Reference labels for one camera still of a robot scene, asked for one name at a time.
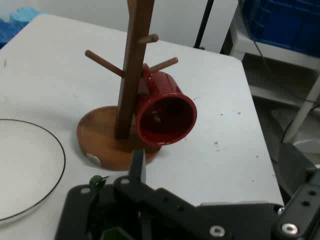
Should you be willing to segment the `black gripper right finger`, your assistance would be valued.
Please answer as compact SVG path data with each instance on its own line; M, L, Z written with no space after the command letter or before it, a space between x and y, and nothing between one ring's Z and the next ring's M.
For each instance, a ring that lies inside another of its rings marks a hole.
M302 184L272 226L274 240L320 238L320 170Z

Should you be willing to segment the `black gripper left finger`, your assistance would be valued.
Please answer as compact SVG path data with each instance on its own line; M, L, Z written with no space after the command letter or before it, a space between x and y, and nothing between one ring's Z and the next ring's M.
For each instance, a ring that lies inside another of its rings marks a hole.
M56 240L198 240L198 209L145 183L146 156L134 150L128 174L92 178L69 190Z

